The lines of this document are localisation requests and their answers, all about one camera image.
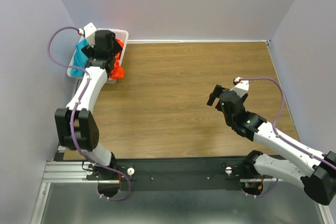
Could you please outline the orange t shirt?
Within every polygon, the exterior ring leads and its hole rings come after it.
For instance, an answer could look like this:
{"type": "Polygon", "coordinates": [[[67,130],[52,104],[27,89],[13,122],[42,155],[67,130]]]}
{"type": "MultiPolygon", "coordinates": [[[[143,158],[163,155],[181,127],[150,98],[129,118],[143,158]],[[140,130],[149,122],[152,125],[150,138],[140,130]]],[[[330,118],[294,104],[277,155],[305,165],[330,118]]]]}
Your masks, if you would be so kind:
{"type": "Polygon", "coordinates": [[[116,39],[116,41],[121,46],[121,50],[115,56],[114,67],[113,67],[113,70],[110,73],[109,78],[113,79],[113,80],[120,80],[120,79],[124,78],[124,74],[125,74],[124,69],[121,67],[121,60],[120,60],[124,43],[119,39],[116,39]]]}

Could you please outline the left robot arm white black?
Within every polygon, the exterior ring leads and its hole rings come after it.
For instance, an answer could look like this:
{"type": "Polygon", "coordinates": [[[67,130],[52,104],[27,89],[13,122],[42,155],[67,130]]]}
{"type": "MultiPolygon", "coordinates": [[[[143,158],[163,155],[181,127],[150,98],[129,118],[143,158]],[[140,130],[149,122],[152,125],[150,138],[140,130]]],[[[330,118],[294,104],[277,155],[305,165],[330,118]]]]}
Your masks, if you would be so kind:
{"type": "Polygon", "coordinates": [[[122,46],[110,30],[84,28],[78,33],[85,37],[87,45],[81,51],[88,57],[82,82],[73,98],[63,109],[55,112],[59,144],[77,151],[89,161],[104,179],[119,179],[124,174],[117,169],[115,155],[100,143],[99,129],[93,117],[93,109],[100,90],[114,69],[115,58],[122,46]]]}

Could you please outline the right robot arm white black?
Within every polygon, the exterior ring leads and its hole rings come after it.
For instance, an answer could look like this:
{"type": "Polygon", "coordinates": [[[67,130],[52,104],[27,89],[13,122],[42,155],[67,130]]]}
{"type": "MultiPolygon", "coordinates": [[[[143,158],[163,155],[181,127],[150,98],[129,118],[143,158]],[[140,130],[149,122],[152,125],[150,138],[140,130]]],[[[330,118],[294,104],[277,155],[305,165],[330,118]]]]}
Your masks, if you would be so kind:
{"type": "Polygon", "coordinates": [[[321,205],[329,205],[335,197],[335,152],[323,153],[310,148],[277,130],[262,116],[244,107],[248,96],[248,81],[240,81],[227,89],[216,85],[207,105],[216,105],[225,123],[239,136],[276,151],[282,158],[275,159],[262,152],[250,152],[241,165],[249,178],[268,175],[301,188],[306,195],[321,205]]]}

